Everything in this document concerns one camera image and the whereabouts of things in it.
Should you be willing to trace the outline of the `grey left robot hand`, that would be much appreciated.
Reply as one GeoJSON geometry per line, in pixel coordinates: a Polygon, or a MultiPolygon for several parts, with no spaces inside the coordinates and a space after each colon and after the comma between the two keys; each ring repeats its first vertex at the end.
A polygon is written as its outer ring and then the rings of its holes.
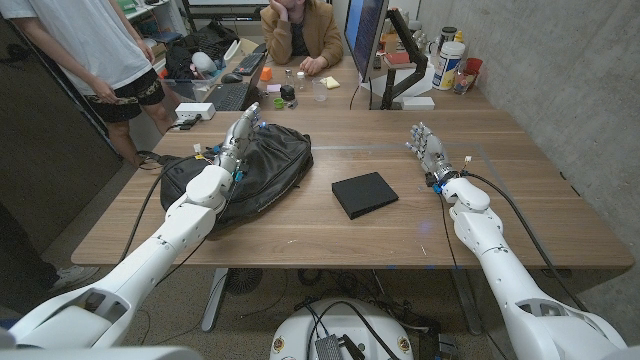
{"type": "Polygon", "coordinates": [[[258,102],[251,104],[241,117],[231,125],[226,133],[220,151],[216,155],[214,164],[229,173],[233,173],[238,163],[244,158],[244,152],[252,140],[255,128],[261,118],[261,108],[258,102]]]}

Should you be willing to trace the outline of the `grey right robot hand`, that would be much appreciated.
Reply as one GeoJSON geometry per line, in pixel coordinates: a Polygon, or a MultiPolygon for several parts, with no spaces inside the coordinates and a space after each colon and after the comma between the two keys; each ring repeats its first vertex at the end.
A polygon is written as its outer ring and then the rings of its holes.
{"type": "Polygon", "coordinates": [[[410,130],[411,141],[407,148],[421,161],[421,167],[428,175],[429,185],[442,186],[459,172],[451,165],[440,139],[422,122],[410,130]]]}

